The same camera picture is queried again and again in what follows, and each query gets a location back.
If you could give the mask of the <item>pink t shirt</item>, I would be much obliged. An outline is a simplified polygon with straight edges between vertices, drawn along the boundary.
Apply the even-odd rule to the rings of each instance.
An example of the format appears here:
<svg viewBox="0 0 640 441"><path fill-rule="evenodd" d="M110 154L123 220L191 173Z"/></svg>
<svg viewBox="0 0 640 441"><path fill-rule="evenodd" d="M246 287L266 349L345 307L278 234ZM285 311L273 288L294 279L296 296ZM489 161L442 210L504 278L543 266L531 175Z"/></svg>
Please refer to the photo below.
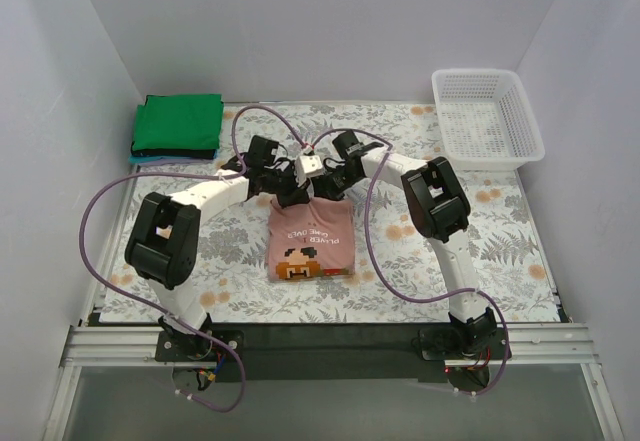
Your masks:
<svg viewBox="0 0 640 441"><path fill-rule="evenodd" d="M266 265L271 281L349 276L354 271L354 207L348 199L313 197L289 207L273 201L268 231Z"/></svg>

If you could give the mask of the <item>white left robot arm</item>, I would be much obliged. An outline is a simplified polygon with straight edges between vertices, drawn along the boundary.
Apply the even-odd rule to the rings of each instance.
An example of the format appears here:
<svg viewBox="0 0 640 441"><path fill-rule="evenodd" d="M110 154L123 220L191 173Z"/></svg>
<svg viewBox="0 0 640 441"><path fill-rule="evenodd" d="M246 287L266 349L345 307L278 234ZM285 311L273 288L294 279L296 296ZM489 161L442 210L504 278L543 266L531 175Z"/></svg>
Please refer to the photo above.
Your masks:
<svg viewBox="0 0 640 441"><path fill-rule="evenodd" d="M254 136L249 149L225 163L212 180L170 195L152 192L141 203L125 260L146 280L165 310L159 324L169 341L190 360L207 359L213 350L213 338L205 330L212 325L211 318L190 280L201 226L260 193L286 202L306 202L306 167L322 167L311 151L294 159L278 158L278 146Z"/></svg>

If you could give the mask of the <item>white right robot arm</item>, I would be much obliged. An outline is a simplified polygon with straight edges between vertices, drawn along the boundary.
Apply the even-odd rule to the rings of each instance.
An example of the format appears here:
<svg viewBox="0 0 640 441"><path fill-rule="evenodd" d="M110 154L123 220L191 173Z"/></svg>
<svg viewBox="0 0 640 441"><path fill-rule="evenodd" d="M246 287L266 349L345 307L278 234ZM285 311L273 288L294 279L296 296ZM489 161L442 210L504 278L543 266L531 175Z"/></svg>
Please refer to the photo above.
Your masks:
<svg viewBox="0 0 640 441"><path fill-rule="evenodd" d="M383 285L397 298L413 304L446 300L454 350L475 358L497 333L498 308L478 283L468 249L470 203L450 162L407 157L394 151L383 138L361 129L337 128L318 136L335 136L332 144L341 158L335 169L314 180L317 194L337 196L358 182L370 181L364 207L364 235L369 258ZM375 258L370 234L373 190L382 181L403 190L411 222L432 247L445 282L446 293L432 298L412 298L394 288Z"/></svg>

